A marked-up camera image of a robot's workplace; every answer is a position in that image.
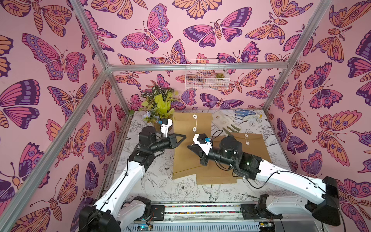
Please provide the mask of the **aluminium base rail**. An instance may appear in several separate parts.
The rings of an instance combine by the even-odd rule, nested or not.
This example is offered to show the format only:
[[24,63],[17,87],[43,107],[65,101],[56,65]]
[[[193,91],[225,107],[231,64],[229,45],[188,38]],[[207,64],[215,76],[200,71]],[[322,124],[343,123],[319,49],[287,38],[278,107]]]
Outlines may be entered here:
[[324,223],[303,215],[282,219],[243,219],[241,204],[157,204],[165,206],[163,221],[134,221],[123,232],[328,232]]

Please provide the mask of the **potted green plant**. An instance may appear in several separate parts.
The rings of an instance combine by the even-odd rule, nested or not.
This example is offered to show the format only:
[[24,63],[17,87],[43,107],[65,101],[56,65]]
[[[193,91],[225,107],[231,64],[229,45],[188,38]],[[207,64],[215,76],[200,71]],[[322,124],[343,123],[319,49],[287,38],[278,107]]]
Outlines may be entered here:
[[139,109],[139,111],[145,111],[143,121],[152,124],[157,131],[160,131],[160,121],[173,118],[175,110],[171,104],[175,102],[174,95],[177,93],[172,88],[163,88],[158,85],[145,90],[141,98],[146,100],[142,102],[142,107]]

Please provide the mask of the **small succulent in basket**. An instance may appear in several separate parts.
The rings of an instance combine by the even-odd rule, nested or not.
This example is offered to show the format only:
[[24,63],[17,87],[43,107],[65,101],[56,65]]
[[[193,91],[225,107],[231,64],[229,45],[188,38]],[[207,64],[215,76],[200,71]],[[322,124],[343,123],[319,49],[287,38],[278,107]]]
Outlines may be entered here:
[[225,75],[221,72],[218,72],[218,73],[215,73],[215,76],[214,76],[216,79],[222,79],[222,78],[225,78]]

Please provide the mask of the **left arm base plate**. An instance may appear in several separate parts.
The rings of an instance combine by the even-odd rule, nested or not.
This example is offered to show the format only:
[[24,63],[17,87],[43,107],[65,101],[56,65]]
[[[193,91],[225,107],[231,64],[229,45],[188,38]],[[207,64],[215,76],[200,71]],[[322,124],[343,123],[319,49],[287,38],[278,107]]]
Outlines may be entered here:
[[136,210],[134,213],[129,213],[133,221],[163,221],[165,216],[164,205],[145,205],[144,211],[142,209]]

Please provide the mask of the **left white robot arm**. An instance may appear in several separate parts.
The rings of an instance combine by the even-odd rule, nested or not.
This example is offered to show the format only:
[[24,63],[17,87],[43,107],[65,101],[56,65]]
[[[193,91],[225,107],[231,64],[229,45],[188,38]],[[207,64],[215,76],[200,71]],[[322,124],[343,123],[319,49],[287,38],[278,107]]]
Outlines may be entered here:
[[80,232],[122,232],[136,220],[149,222],[153,218],[151,200],[135,197],[128,202],[127,197],[155,158],[167,149],[177,148],[186,135],[172,133],[159,137],[155,127],[147,126],[138,137],[123,173],[100,199],[80,211]]

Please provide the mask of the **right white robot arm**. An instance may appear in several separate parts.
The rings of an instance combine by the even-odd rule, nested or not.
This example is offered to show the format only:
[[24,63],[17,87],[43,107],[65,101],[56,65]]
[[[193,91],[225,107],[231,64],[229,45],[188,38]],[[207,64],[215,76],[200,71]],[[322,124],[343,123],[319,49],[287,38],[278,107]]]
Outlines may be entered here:
[[263,194],[256,205],[241,206],[244,216],[282,219],[284,214],[308,214],[330,226],[344,223],[339,206],[338,184],[332,177],[310,178],[277,167],[261,157],[243,152],[242,143],[233,136],[223,138],[215,148],[211,138],[205,134],[195,134],[193,144],[187,148],[200,158],[203,166],[212,160],[227,165],[235,176],[246,181],[261,181],[262,185],[255,186],[255,189],[274,184],[295,194],[283,199]]

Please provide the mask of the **blue dotted knit glove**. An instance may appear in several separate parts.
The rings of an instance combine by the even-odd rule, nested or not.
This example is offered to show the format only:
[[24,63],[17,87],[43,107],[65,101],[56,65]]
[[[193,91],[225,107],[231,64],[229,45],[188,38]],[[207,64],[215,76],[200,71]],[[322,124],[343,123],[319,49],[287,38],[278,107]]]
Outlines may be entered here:
[[244,109],[237,109],[237,110],[234,110],[234,115],[236,117],[240,117],[240,118],[244,118],[246,116],[250,116],[250,115],[255,115],[256,112],[255,111],[252,111],[252,110],[244,110]]

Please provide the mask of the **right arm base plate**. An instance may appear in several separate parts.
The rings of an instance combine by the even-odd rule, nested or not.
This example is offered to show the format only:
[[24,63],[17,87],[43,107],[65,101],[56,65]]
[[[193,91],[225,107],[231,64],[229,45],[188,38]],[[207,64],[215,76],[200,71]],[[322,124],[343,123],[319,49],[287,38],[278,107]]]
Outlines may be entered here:
[[243,219],[282,219],[282,214],[273,214],[265,207],[257,204],[241,204],[240,211]]

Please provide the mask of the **brown kraft file bag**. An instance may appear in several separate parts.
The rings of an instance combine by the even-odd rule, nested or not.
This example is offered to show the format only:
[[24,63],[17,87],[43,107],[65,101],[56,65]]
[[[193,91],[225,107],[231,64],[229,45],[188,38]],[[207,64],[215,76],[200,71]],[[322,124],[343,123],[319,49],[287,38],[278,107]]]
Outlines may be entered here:
[[216,166],[200,167],[196,173],[198,185],[236,184],[237,178],[232,176],[232,170],[223,171]]

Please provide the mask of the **aluminium frame post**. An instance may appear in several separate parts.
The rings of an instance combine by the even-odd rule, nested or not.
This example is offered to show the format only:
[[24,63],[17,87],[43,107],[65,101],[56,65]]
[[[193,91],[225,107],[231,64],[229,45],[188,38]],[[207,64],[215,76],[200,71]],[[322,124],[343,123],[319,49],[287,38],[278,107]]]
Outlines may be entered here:
[[274,101],[274,98],[276,97],[277,93],[283,86],[283,83],[286,81],[288,75],[291,73],[292,68],[294,67],[296,61],[301,56],[302,51],[306,47],[306,44],[309,42],[311,36],[315,32],[316,28],[318,27],[321,19],[324,17],[331,3],[332,3],[331,0],[319,1],[319,4],[316,10],[314,11],[313,15],[309,19],[304,32],[299,38],[299,41],[297,42],[296,47],[293,49],[293,52],[290,54],[290,57],[288,59],[288,66],[284,68],[282,72],[280,73],[277,81],[275,82],[275,85],[273,86],[273,89],[271,90],[268,98],[265,101],[265,104],[263,107],[263,110],[265,113],[268,112],[269,107]]

